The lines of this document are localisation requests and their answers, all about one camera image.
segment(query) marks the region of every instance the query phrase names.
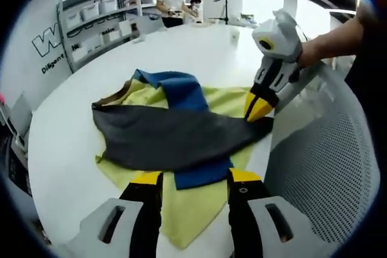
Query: yellow cloth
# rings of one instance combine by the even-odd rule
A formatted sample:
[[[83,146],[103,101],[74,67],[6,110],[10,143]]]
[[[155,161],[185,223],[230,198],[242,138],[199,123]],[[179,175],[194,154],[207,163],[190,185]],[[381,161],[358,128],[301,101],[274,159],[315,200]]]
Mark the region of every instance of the yellow cloth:
[[[248,88],[202,88],[212,112],[231,117],[243,117]],[[114,102],[123,105],[147,105],[168,108],[162,88],[133,80],[123,98]],[[237,169],[244,170],[253,146],[230,157]],[[135,176],[143,172],[117,166],[100,156],[96,157],[98,168],[121,190]],[[179,249],[185,249],[213,221],[227,202],[226,181],[195,189],[176,190],[174,174],[165,172],[163,178],[163,205],[160,231]]]

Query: tripod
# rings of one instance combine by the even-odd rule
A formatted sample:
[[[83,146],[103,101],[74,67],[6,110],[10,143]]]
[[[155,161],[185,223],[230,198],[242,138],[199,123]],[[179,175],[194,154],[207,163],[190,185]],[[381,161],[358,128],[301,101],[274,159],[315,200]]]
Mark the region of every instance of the tripod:
[[[225,0],[225,4],[222,9],[221,16],[223,14],[226,14],[224,18],[209,18],[209,19],[219,19],[221,21],[224,21],[227,24],[229,24],[229,0]]]

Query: round table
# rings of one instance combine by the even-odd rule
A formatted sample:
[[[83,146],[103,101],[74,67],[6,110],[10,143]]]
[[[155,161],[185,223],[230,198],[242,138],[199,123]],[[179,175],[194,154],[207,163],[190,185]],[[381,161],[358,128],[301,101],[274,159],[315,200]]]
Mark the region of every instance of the round table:
[[[237,44],[232,42],[235,30],[240,31]],[[96,58],[47,97],[33,114],[28,168],[36,209],[53,244],[68,242],[83,218],[121,194],[94,161],[104,144],[96,134],[92,102],[117,92],[136,68],[189,73],[203,86],[252,86],[262,53],[251,33],[226,25],[158,31]],[[262,178],[271,141],[269,134],[255,146],[247,168]],[[185,250],[176,249],[162,234],[157,245],[157,257],[167,258],[225,258],[232,251],[228,206]]]

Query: hand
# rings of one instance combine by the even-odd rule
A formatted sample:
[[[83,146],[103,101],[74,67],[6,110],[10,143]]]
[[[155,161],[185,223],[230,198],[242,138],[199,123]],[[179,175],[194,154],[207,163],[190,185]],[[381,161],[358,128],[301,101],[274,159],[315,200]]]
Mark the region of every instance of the hand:
[[[301,68],[308,68],[321,60],[319,56],[319,49],[315,41],[309,40],[308,42],[303,42],[302,53],[297,60],[297,64]]]

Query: human arm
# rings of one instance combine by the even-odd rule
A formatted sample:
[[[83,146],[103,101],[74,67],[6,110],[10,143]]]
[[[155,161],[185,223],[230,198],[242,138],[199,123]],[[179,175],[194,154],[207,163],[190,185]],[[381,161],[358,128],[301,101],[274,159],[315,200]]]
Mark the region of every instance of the human arm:
[[[169,9],[164,5],[164,0],[157,0],[156,8],[160,10],[162,13],[169,14]]]
[[[321,59],[356,54],[363,39],[361,13],[335,30],[302,44],[298,59],[301,67],[312,66]]]
[[[197,12],[192,11],[191,9],[189,9],[188,6],[186,6],[185,3],[183,3],[183,4],[181,5],[181,9],[182,9],[184,12],[188,13],[189,15],[192,15],[192,16],[195,17],[195,18],[198,17]]]
[[[169,13],[169,9],[166,8],[163,1],[157,0],[156,8],[160,10],[162,13]]]

